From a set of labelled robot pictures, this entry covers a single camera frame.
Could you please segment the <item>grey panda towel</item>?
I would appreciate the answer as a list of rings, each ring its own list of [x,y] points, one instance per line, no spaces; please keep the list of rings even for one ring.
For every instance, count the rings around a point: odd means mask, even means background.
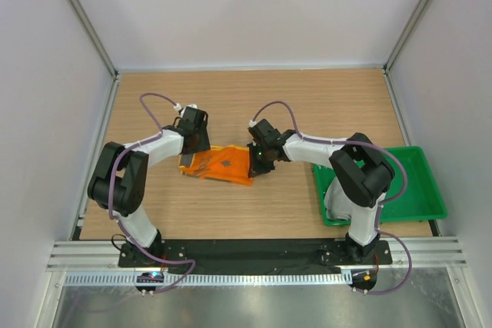
[[[329,220],[351,220],[352,203],[337,177],[327,188],[324,196],[324,207]]]

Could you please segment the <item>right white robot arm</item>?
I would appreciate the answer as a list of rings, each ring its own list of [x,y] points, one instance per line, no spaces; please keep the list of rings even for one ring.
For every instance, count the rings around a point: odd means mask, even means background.
[[[277,161],[305,162],[334,171],[325,207],[346,210],[350,216],[345,236],[348,258],[355,263],[371,258],[380,238],[377,206],[386,197],[395,172],[368,137],[356,133],[350,138],[329,139],[295,130],[281,133],[265,119],[251,121],[248,131],[252,136],[248,144],[249,177],[273,171]]]

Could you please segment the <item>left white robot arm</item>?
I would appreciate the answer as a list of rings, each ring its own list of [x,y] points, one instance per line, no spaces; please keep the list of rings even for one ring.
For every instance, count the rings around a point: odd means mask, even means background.
[[[148,169],[170,157],[211,148],[208,113],[194,105],[181,109],[173,124],[158,128],[157,134],[134,143],[108,142],[87,189],[89,199],[116,221],[147,267],[157,265],[164,255],[161,233],[142,205]]]

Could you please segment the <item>grey orange happy towel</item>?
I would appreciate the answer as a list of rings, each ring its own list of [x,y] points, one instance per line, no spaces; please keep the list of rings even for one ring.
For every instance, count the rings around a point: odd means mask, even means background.
[[[247,147],[212,145],[207,151],[181,155],[178,168],[183,175],[205,180],[251,186],[250,155]]]

